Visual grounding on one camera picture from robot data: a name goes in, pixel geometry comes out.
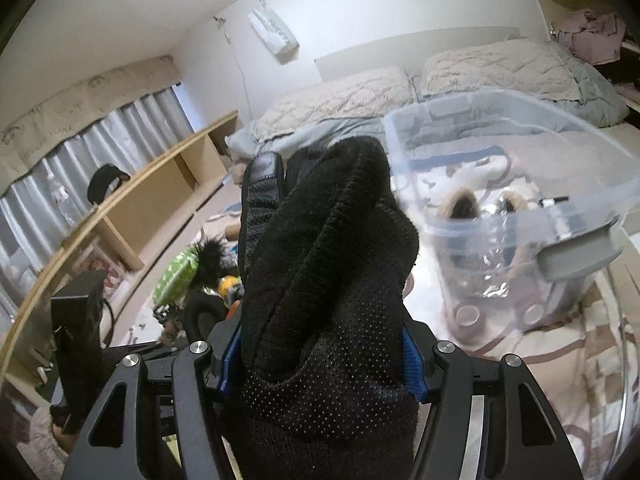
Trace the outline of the black knit fabric garment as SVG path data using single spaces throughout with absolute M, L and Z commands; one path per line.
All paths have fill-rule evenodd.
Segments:
M 405 479 L 418 404 L 402 291 L 416 229 L 382 145 L 355 136 L 245 169 L 239 377 L 220 415 L 247 479 Z

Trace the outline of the black stand device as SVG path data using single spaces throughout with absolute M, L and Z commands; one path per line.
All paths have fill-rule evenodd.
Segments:
M 78 434 L 105 384 L 100 323 L 104 270 L 78 274 L 51 297 L 51 322 L 64 401 L 50 407 L 63 434 Z

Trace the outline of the green patterned pouch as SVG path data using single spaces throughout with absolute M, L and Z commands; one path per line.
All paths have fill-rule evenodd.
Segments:
M 178 304 L 198 273 L 198 251 L 194 245 L 179 252 L 168 264 L 153 292 L 155 307 Z

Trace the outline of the black fur pompom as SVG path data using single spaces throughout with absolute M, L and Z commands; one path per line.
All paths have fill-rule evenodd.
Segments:
M 239 275 L 222 237 L 205 237 L 194 243 L 192 248 L 196 260 L 196 271 L 190 284 L 192 289 L 216 289 L 225 276 Z

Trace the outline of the wooden low shelf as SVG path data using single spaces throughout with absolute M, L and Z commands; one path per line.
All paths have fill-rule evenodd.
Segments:
M 186 222 L 221 187 L 228 170 L 214 144 L 215 136 L 235 132 L 236 110 L 174 145 L 138 171 L 91 211 L 67 237 L 39 273 L 18 309 L 1 348 L 1 375 L 9 373 L 22 331 L 70 273 L 78 250 L 94 240 L 104 243 L 128 270 L 127 287 L 116 292 L 119 312 Z

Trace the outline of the clear plastic storage bin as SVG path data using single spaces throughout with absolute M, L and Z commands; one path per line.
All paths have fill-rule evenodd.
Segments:
M 499 89 L 401 107 L 383 126 L 398 202 L 435 260 L 458 341 L 557 321 L 617 257 L 639 161 L 607 132 Z

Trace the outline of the grey curtain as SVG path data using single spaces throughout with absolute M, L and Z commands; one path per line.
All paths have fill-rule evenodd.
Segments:
M 39 271 L 73 227 L 56 208 L 48 177 L 78 208 L 91 210 L 87 188 L 100 167 L 132 176 L 193 133 L 175 89 L 149 94 L 64 141 L 1 196 L 1 331 L 6 333 Z

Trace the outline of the beige quilted pillow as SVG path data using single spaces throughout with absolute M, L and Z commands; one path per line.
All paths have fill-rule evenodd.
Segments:
M 279 96 L 250 124 L 250 133 L 266 142 L 327 119 L 378 117 L 413 102 L 412 81 L 404 70 L 376 68 Z

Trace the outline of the white hanging bag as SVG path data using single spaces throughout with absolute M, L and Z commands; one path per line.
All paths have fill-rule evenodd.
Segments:
M 258 6 L 247 18 L 254 32 L 273 55 L 285 55 L 298 48 L 297 39 L 270 6 Z

